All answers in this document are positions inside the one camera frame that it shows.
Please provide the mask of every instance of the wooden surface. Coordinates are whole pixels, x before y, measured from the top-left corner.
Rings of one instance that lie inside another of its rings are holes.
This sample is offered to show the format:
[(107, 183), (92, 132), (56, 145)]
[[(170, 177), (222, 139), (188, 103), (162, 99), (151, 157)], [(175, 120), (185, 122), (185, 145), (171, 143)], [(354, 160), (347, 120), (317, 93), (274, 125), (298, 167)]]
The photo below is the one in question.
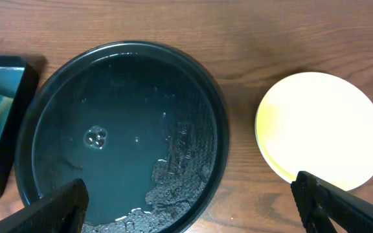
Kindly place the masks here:
[[(26, 56), (41, 83), (79, 53), (127, 39), (189, 53), (228, 104), (227, 168), (188, 232), (304, 232), (289, 184), (257, 148), (256, 107), (297, 71), (340, 76), (373, 101), (373, 0), (0, 0), (0, 54)], [(373, 178), (352, 193), (373, 203)], [(22, 207), (12, 174), (0, 219)]]

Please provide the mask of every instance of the wood grain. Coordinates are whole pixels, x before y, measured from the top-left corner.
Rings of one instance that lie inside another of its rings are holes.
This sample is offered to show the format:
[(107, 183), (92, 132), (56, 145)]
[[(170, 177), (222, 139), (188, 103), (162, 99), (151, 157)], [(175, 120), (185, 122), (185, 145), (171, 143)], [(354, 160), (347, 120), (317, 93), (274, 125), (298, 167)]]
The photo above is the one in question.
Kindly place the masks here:
[[(188, 231), (304, 232), (289, 184), (258, 150), (256, 107), (298, 71), (342, 77), (373, 101), (373, 0), (0, 0), (0, 54), (43, 56), (41, 83), (79, 53), (128, 39), (189, 53), (228, 104), (225, 175)], [(373, 178), (352, 193), (373, 203)], [(0, 219), (21, 208), (11, 176)]]

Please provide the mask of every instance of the dark liquid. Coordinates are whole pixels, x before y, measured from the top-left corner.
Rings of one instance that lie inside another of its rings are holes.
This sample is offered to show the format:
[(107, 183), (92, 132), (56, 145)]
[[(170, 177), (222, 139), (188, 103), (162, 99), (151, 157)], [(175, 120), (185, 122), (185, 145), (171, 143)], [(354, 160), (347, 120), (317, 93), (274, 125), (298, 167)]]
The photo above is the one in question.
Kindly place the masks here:
[[(204, 153), (195, 149), (198, 131), (211, 132), (201, 147), (215, 143), (211, 112), (194, 92), (199, 92), (194, 83), (161, 61), (123, 57), (94, 64), (57, 92), (40, 119), (33, 155), (39, 192), (82, 178), (90, 225), (160, 206), (181, 206), (173, 214), (179, 218), (198, 198), (213, 162), (212, 150), (206, 149), (209, 155), (188, 163)], [(202, 126), (194, 127), (195, 119)], [(205, 163), (203, 180), (197, 171)], [(175, 181), (172, 190), (168, 185)], [(182, 191), (183, 183), (189, 184)]]

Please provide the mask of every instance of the table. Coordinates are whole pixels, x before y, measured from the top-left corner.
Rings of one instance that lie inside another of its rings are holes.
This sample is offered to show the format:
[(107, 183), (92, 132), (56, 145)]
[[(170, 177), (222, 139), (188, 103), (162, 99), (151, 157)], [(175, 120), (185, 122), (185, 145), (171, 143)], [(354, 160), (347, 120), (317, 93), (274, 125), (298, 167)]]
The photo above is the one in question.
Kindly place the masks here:
[[(304, 232), (289, 184), (257, 147), (256, 107), (300, 71), (342, 77), (373, 101), (373, 0), (0, 0), (0, 54), (26, 57), (40, 85), (79, 53), (128, 39), (189, 53), (225, 95), (227, 168), (188, 232)], [(373, 203), (373, 178), (352, 193)], [(12, 173), (0, 219), (21, 208)]]

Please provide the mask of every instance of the black rim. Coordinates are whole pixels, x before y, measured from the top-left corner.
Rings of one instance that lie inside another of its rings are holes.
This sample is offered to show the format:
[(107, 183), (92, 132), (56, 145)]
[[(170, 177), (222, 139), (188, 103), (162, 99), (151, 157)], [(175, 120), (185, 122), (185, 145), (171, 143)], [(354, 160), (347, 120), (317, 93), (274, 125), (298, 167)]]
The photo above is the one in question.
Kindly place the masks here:
[(110, 43), (84, 52), (59, 68), (43, 84), (41, 89), (38, 90), (32, 103), (28, 107), (27, 113), (21, 125), (14, 163), (17, 187), (21, 200), (25, 205), (30, 205), (39, 199), (38, 191), (32, 177), (32, 142), (34, 139), (35, 130), (37, 128), (41, 113), (45, 109), (48, 101), (62, 86), (62, 84), (68, 80), (69, 76), (64, 74), (72, 73), (73, 69), (75, 70), (73, 67), (76, 67), (78, 64), (89, 65), (95, 60), (105, 58), (110, 54), (125, 54), (132, 53), (133, 51), (137, 51), (135, 53), (139, 52), (152, 55), (158, 54), (157, 56), (167, 60), (176, 59), (177, 65), (179, 65), (180, 69), (187, 68), (190, 72), (192, 72), (195, 77), (194, 81), (197, 82), (197, 84), (202, 88), (210, 102), (211, 108), (214, 112), (216, 125), (218, 127), (216, 160), (206, 187), (190, 210), (175, 223), (161, 232), (185, 231), (193, 222), (198, 219), (204, 209), (206, 209), (212, 197), (216, 193), (218, 186), (220, 185), (225, 165), (227, 163), (229, 127), (221, 91), (209, 72), (188, 54), (166, 45), (142, 41), (123, 41)]

